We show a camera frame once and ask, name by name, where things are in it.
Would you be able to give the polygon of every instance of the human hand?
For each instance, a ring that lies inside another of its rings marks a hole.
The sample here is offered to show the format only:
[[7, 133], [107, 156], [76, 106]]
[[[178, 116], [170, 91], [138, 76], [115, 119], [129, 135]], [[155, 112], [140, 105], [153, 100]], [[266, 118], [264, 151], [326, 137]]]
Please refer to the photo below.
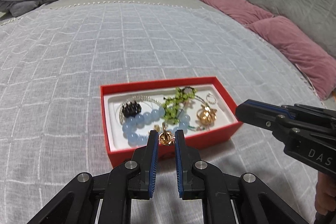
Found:
[[316, 184], [315, 209], [318, 213], [326, 215], [328, 211], [336, 209], [336, 183], [321, 172], [318, 174]]

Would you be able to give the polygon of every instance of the red box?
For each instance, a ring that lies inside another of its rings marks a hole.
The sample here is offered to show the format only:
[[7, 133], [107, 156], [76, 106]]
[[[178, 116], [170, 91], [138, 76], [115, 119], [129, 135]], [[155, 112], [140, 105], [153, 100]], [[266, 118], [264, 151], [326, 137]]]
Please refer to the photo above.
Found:
[[[116, 151], [110, 150], [108, 131], [106, 127], [105, 119], [105, 103], [104, 96], [117, 93], [126, 93], [134, 91], [144, 91], [144, 90], [156, 90], [163, 88], [174, 88], [177, 86], [195, 86], [195, 85], [206, 85], [212, 84], [220, 96], [224, 99], [226, 105], [229, 107], [230, 111], [235, 114], [236, 103], [231, 98], [229, 93], [220, 83], [216, 77], [197, 77], [197, 78], [186, 78], [186, 79], [170, 79], [170, 80], [158, 80], [158, 81], [146, 81], [146, 82], [133, 82], [115, 85], [103, 85], [100, 87], [101, 96], [101, 112], [102, 112], [102, 122], [104, 128], [105, 145], [107, 154], [111, 161], [112, 166], [118, 166], [119, 164], [132, 158], [133, 152], [136, 148], [127, 148]], [[231, 138], [231, 136], [238, 130], [242, 125], [241, 122], [235, 121], [224, 127], [216, 128], [204, 133], [199, 133], [197, 135], [186, 136], [185, 141], [188, 146], [202, 149], [221, 142], [225, 142]], [[159, 159], [174, 157], [175, 148], [174, 146], [159, 146]]]

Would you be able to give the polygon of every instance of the pink pillow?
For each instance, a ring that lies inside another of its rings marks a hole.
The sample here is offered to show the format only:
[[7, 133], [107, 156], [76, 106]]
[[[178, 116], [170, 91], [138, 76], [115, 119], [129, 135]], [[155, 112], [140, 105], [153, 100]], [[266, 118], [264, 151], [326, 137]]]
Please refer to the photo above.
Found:
[[246, 0], [200, 0], [224, 14], [230, 16], [240, 24], [246, 25], [261, 19], [271, 18], [273, 14], [253, 5]]
[[310, 40], [292, 21], [278, 16], [247, 26], [297, 65], [311, 81], [321, 100], [336, 87], [336, 60]]

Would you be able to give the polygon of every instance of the black beaded ring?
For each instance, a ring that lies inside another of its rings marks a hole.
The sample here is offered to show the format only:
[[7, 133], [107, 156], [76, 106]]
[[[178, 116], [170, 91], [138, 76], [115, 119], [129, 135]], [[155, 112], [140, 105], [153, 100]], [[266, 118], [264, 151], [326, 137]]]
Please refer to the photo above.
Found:
[[134, 103], [130, 102], [129, 104], [123, 104], [121, 112], [124, 114], [125, 118], [135, 117], [137, 114], [141, 113], [141, 106], [137, 101], [134, 101]]

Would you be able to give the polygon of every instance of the bed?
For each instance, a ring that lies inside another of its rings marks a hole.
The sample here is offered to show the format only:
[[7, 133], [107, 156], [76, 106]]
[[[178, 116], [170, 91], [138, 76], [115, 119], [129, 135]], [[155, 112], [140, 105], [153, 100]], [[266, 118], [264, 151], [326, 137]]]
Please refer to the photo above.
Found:
[[[1, 223], [28, 222], [80, 172], [110, 172], [102, 84], [215, 75], [237, 104], [323, 107], [278, 50], [198, 0], [60, 0], [1, 26], [0, 50]], [[255, 173], [314, 221], [317, 171], [270, 132], [243, 125], [201, 157]], [[132, 223], [203, 223], [201, 202], [172, 189], [173, 159], [159, 163], [154, 198], [133, 202]]]

